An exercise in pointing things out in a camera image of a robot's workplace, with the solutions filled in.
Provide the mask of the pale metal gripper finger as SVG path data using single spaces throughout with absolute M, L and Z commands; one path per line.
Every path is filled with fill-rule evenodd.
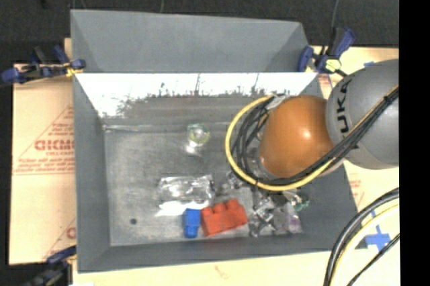
M 268 226 L 267 222 L 251 222 L 249 224 L 250 237 L 259 237 L 264 228 Z
M 273 209 L 268 207 L 254 207 L 253 217 L 260 222 L 270 222 L 273 219 Z

